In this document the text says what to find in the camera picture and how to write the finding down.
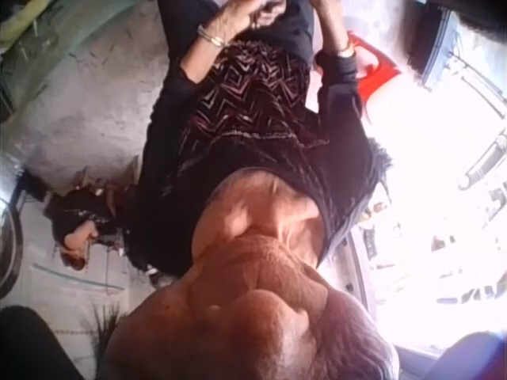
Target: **red object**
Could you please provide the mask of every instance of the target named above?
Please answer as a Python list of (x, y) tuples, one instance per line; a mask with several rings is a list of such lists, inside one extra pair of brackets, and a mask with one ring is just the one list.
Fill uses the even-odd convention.
[[(349, 33), (349, 36), (355, 46), (359, 46), (370, 52), (377, 58), (378, 61), (375, 66), (369, 66), (372, 69), (365, 77), (359, 79), (359, 94), (363, 99), (364, 104), (367, 104), (368, 100), (376, 90), (388, 83), (392, 78), (400, 75), (402, 72), (396, 67), (396, 64), (379, 49), (368, 44), (366, 41), (351, 32)], [(316, 65), (315, 68), (320, 74), (322, 74), (322, 68)]]

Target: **bangle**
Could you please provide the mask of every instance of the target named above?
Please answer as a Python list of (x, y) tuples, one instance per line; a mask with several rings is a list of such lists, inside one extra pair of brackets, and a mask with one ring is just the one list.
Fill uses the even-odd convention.
[(354, 55), (354, 53), (356, 52), (356, 49), (354, 47), (354, 43), (352, 42), (352, 40), (349, 40), (349, 43), (347, 44), (347, 47), (343, 50), (340, 50), (338, 52), (338, 57), (340, 58), (350, 58)]
[(222, 40), (220, 37), (210, 36), (203, 25), (199, 25), (197, 33), (199, 33), (199, 36), (203, 37), (207, 42), (214, 44), (218, 48), (223, 49), (227, 47), (227, 42)]

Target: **dark cloth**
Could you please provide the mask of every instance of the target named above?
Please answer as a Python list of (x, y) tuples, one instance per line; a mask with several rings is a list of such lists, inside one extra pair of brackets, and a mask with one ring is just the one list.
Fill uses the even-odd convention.
[(53, 238), (65, 246), (65, 237), (72, 234), (85, 221), (91, 220), (101, 237), (116, 234), (117, 221), (104, 194), (96, 196), (88, 188), (75, 189), (58, 200), (51, 216)]
[(49, 326), (33, 310), (11, 306), (0, 311), (0, 332), (2, 378), (83, 379)]
[[(289, 7), (295, 3), (307, 2)], [(198, 218), (232, 173), (266, 170), (309, 195), (326, 226), (321, 261), (356, 223), (379, 180), (360, 122), (355, 58), (318, 56), (324, 76), (316, 115), (304, 106), (307, 59), (250, 38), (224, 49), (199, 85), (173, 62), (154, 106), (131, 232), (147, 262), (171, 275), (192, 265)]]

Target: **zigzag pattern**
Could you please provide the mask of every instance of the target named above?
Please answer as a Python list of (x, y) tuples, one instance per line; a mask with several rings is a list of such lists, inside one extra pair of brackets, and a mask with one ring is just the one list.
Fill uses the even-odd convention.
[(309, 83), (307, 64), (283, 49), (260, 41), (232, 44), (203, 83), (180, 135), (180, 165), (167, 182), (204, 159), (222, 139), (284, 140), (302, 150), (327, 144), (318, 133), (317, 116), (305, 107)]

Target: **black top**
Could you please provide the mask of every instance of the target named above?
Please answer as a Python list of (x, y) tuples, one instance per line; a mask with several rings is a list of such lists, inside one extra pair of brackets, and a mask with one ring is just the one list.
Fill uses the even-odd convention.
[(54, 214), (51, 216), (53, 238), (65, 247), (65, 237), (72, 234), (87, 220), (95, 223), (101, 238), (116, 233), (116, 219), (106, 202), (105, 195), (95, 195), (89, 188), (80, 188), (68, 192), (58, 200)]
[(263, 169), (318, 205), (336, 249), (378, 182), (360, 122), (355, 57), (322, 53), (319, 114), (304, 106), (307, 64), (260, 41), (225, 49), (200, 84), (171, 65), (154, 106), (130, 228), (131, 254), (182, 276), (196, 223), (232, 173)]

